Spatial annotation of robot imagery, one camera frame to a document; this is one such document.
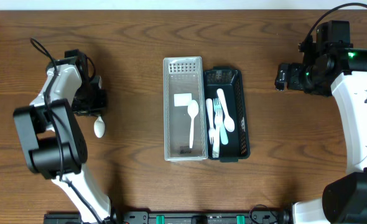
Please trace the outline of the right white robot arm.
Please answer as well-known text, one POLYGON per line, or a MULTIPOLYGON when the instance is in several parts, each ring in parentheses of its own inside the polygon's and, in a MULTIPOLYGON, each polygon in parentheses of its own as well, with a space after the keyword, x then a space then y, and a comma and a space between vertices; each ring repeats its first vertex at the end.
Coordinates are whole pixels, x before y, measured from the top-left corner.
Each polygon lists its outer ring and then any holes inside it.
POLYGON ((321 198, 296 202, 293 223, 367 223, 367 49, 350 41, 347 21, 328 21, 299 44, 300 63, 279 65, 275 87, 333 96, 346 144, 346 176, 328 184, 321 198))

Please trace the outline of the white plastic fork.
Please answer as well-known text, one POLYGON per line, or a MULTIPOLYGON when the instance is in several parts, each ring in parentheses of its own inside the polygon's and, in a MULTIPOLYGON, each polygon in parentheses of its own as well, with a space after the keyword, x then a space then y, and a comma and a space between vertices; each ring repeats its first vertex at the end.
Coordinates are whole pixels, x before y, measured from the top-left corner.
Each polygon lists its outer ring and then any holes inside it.
POLYGON ((207 98, 206 101, 206 109, 207 109, 207 116, 208 116, 208 137, 210 144, 214 143, 214 136, 215 136, 215 127, 213 121, 213 100, 211 98, 207 98))

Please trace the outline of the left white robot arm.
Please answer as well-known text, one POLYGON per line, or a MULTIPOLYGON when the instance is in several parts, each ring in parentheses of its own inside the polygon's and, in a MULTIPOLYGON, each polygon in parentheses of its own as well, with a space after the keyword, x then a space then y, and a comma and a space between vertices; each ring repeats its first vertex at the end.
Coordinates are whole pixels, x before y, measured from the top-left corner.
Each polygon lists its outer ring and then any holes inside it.
POLYGON ((93 61, 78 49, 47 65, 46 82, 29 106, 13 112, 28 169, 59 186, 80 213, 80 223, 118 223, 109 197, 98 187, 86 161, 88 150, 77 116, 94 116, 94 132, 105 133, 106 90, 93 61))

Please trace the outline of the cream plastic spoon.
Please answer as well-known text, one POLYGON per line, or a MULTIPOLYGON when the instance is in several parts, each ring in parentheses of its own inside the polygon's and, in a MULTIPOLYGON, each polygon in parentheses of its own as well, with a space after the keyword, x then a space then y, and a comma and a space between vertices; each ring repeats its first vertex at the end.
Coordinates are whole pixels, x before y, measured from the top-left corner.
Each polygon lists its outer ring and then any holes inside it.
POLYGON ((228 132, 232 133, 235 130, 235 122, 233 121, 233 119, 231 118, 229 114, 228 107, 226 104, 225 92, 223 91, 222 88, 219 88, 217 89, 216 93, 218 95, 220 104, 222 106, 222 109, 225 115, 225 119, 224 119, 225 128, 228 132))

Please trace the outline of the clear plastic basket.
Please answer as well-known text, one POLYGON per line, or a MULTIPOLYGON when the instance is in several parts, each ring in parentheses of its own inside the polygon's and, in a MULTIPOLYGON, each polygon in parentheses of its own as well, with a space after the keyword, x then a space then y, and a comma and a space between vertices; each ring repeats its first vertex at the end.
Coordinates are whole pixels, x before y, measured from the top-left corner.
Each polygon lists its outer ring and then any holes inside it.
POLYGON ((208 158, 202 58, 166 57, 163 60, 164 158, 170 162, 201 161, 208 158), (174 94, 191 93, 198 103, 194 119, 193 147, 189 148, 188 106, 174 106, 174 94))

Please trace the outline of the white plastic spoon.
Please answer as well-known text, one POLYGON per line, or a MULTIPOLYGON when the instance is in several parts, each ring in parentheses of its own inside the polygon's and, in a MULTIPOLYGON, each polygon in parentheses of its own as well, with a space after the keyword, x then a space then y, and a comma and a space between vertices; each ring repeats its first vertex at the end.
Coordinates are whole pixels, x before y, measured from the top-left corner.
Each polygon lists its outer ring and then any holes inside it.
POLYGON ((194 137, 194 119, 199 112, 198 103, 195 100, 191 100, 187 107, 188 115, 190 116, 190 135, 189 135, 189 148, 193 147, 194 137))

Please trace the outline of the small white spoon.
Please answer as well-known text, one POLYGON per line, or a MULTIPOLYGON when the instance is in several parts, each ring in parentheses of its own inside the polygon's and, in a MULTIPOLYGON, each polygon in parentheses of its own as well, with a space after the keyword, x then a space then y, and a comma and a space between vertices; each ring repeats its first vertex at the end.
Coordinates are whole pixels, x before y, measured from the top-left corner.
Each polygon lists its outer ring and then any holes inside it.
POLYGON ((97 138, 102 138, 106 131, 106 125, 101 116, 94 122, 94 133, 97 138))

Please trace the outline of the pale green plastic fork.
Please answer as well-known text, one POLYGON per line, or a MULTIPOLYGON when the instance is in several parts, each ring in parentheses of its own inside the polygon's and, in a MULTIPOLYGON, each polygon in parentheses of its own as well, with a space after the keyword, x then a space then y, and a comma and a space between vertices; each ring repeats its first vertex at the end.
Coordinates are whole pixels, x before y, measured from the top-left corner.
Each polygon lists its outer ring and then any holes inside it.
POLYGON ((228 136, 223 122, 223 110, 219 98, 213 99, 213 107, 215 110, 215 116, 218 116, 219 127, 220 127, 220 141, 222 145, 228 144, 228 136))

